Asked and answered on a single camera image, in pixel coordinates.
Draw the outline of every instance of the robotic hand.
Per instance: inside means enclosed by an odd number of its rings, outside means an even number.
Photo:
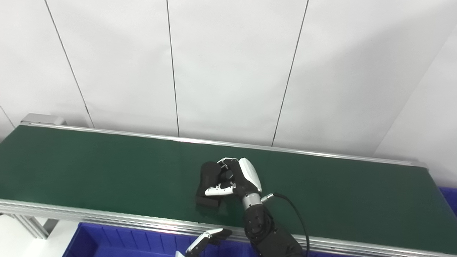
[[[273,220],[261,201],[261,193],[259,177],[249,160],[223,158],[202,165],[196,202],[217,208],[223,196],[235,194],[244,207],[244,233],[259,256],[302,256],[300,244]]]
[[[205,231],[189,246],[184,255],[176,251],[175,257],[200,257],[208,244],[219,245],[221,240],[227,239],[231,234],[231,230],[222,228]]]

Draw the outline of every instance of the wall panel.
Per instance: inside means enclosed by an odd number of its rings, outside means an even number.
[[[44,1],[3,1],[0,103],[15,125],[28,113],[91,126]]]
[[[311,0],[274,145],[371,156],[456,13],[454,0]]]
[[[48,0],[96,128],[177,135],[165,0]]]
[[[306,2],[168,2],[181,136],[270,145]]]
[[[374,156],[419,160],[438,184],[457,187],[456,99],[457,27]]]

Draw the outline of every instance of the blue plastic bin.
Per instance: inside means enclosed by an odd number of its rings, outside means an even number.
[[[457,188],[440,187],[440,191],[454,214],[457,216]]]
[[[441,187],[441,193],[457,215],[457,188]],[[64,257],[165,257],[184,253],[194,236],[80,223]],[[340,257],[310,252],[310,257]],[[222,241],[208,245],[201,257],[256,257],[249,243]]]

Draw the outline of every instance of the green conveyor belt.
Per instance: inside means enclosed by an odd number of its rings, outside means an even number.
[[[457,219],[423,167],[21,125],[0,144],[0,198],[242,227],[242,205],[195,206],[200,165],[246,157],[311,236],[457,254]],[[293,209],[267,203],[303,234]]]

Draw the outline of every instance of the white floor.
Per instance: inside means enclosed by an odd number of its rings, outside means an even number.
[[[38,218],[43,223],[46,219]],[[0,216],[0,256],[62,257],[78,222],[60,220],[47,240],[34,239],[17,220]]]

